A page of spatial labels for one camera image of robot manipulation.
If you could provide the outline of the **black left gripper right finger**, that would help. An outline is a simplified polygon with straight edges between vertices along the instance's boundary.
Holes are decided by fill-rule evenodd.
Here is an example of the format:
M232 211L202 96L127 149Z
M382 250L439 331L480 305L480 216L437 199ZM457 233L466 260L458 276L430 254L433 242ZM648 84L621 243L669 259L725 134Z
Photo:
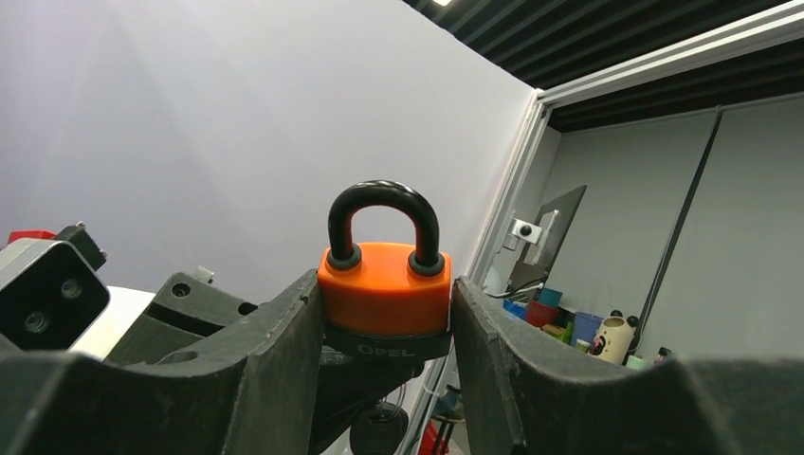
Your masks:
M799 358L613 365L453 285L451 328L474 454L799 454Z

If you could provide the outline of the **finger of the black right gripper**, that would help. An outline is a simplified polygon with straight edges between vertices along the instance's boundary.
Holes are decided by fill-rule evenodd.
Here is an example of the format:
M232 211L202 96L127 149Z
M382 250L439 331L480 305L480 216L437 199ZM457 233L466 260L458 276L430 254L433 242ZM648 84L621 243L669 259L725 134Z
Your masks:
M324 346L307 452L321 454L361 412L423 370L422 363L378 363Z

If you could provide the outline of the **black key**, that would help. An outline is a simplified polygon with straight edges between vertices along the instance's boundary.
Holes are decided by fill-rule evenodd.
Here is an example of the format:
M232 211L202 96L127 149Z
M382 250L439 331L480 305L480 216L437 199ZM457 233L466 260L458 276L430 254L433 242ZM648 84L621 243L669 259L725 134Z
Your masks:
M396 404L381 401L361 412L350 428L355 455L393 455L404 438L409 416Z

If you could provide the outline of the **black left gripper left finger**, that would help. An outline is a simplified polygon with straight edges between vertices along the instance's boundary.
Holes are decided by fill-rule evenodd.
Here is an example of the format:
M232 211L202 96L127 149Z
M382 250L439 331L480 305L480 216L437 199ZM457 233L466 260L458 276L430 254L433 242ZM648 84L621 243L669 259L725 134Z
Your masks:
M323 336L317 275L156 364L1 356L5 454L303 454Z

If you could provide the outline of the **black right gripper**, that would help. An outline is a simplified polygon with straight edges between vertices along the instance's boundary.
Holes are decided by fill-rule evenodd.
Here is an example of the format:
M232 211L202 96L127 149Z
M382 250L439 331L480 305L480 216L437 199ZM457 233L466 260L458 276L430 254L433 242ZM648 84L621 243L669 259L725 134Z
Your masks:
M249 315L258 305L194 275L172 274L113 347L106 361L155 364Z

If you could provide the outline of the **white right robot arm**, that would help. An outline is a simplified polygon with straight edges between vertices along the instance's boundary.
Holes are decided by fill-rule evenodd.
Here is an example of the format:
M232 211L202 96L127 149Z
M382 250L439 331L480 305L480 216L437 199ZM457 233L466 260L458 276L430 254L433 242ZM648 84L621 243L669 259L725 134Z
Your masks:
M114 370L99 453L319 454L423 369L326 346L310 271L258 305L184 273L112 287L73 351Z

